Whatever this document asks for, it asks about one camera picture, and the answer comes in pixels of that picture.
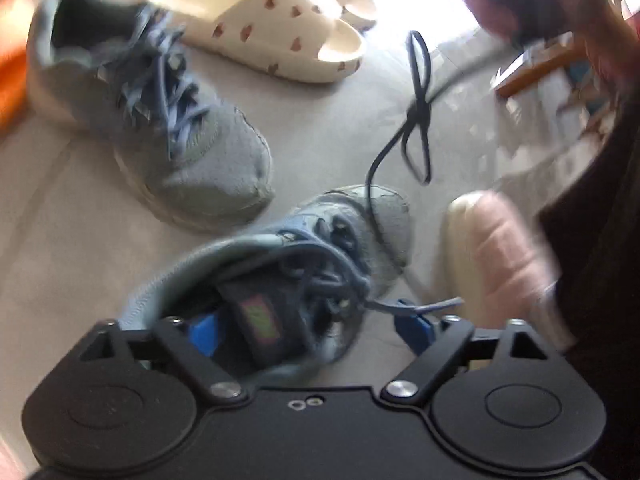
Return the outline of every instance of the gray sneaker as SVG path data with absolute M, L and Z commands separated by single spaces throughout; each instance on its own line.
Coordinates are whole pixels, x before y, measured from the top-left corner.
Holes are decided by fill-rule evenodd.
M 271 154 L 240 110 L 189 76 L 167 20 L 148 5 L 44 0 L 28 40 L 31 103 L 109 141 L 156 216 L 224 232 L 273 198 Z
M 385 239 L 404 267 L 412 246 L 408 204 L 395 191 L 379 186 L 372 188 L 372 198 Z M 252 227 L 201 247 L 135 293 L 120 326 L 142 330 L 167 316 L 198 319 L 212 312 L 220 295 L 231 303 L 229 291 L 255 304 L 262 294 L 256 290 L 266 286 L 284 302 L 266 301 L 265 308 L 272 309 L 266 319 L 275 319 L 290 339 L 300 335 L 302 322 L 306 335 L 292 346 L 306 347 L 301 352 L 306 357 L 287 355 L 268 370 L 259 367 L 253 372 L 269 382 L 308 377 L 344 356 L 360 331 L 366 301 L 386 294 L 398 278 L 367 222 L 365 204 L 364 186 L 336 189 L 271 226 Z M 242 298 L 239 305 L 235 312 L 244 308 Z M 323 310 L 330 322 L 309 321 L 322 316 Z M 294 328 L 292 332 L 287 333 L 287 326 Z

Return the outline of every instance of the metal screw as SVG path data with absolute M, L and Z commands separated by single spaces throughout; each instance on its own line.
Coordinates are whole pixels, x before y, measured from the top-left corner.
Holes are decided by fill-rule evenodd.
M 324 404 L 324 399 L 322 397 L 309 397 L 306 400 L 307 406 L 322 406 Z
M 393 381 L 386 386 L 386 392 L 400 399 L 408 399 L 418 393 L 418 386 L 409 381 Z
M 242 386 L 239 383 L 216 383 L 209 391 L 220 399 L 235 399 L 242 394 Z
M 306 402 L 304 400 L 290 400 L 287 406 L 296 412 L 301 412 L 306 408 Z

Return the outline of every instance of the shoe sole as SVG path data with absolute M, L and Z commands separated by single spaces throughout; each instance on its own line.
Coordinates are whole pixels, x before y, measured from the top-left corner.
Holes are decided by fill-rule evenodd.
M 38 79 L 28 71 L 27 74 L 27 95 L 33 110 L 38 115 L 49 118 L 59 126 L 68 128 L 76 132 L 86 132 L 88 128 L 81 121 L 78 121 L 71 111 L 56 98 L 47 92 Z M 125 177 L 127 185 L 132 189 L 136 199 L 149 209 L 153 215 L 162 222 L 171 223 L 182 228 L 214 235 L 225 235 L 229 231 L 244 227 L 252 222 L 273 199 L 273 193 L 265 195 L 255 203 L 238 210 L 232 217 L 215 216 L 206 217 L 203 215 L 189 215 L 175 209 L 168 208 L 155 195 L 153 195 L 147 185 L 142 182 L 132 171 L 129 170 L 120 155 L 113 150 L 114 158 L 120 168 L 120 172 Z M 268 188 L 273 177 L 273 168 L 267 179 Z
M 484 284 L 474 259 L 466 213 L 481 196 L 481 192 L 470 193 L 454 200 L 447 211 L 446 227 L 449 279 L 454 294 L 465 300 L 465 304 L 456 309 L 456 314 L 476 326 L 482 326 L 486 318 Z

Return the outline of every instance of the gray floor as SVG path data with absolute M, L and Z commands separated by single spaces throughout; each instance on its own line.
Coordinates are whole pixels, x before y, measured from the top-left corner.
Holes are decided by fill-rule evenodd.
M 260 222 L 311 195 L 363 181 L 412 99 L 407 30 L 420 30 L 437 47 L 436 82 L 497 46 L 474 32 L 461 0 L 377 1 L 381 20 L 367 34 L 362 69 L 334 86 L 294 84 L 191 53 L 192 67 L 236 102 L 271 146 L 278 195 Z M 412 180 L 399 153 L 378 177 L 410 197 L 414 271 L 434 298 L 447 295 L 440 229 L 451 200 L 496 186 L 530 219 L 594 153 L 588 141 L 576 142 L 577 114 L 555 117 L 566 93 L 562 78 L 505 105 L 490 91 L 496 71 L 465 81 L 434 108 L 431 187 Z M 0 432 L 33 466 L 19 422 L 28 393 L 97 319 L 117 316 L 133 288 L 207 238 L 162 224 L 139 205 L 106 146 L 33 114 L 0 144 L 0 204 Z M 408 292 L 399 285 L 394 295 Z M 380 386 L 410 359 L 391 320 L 370 316 L 354 351 L 319 382 Z

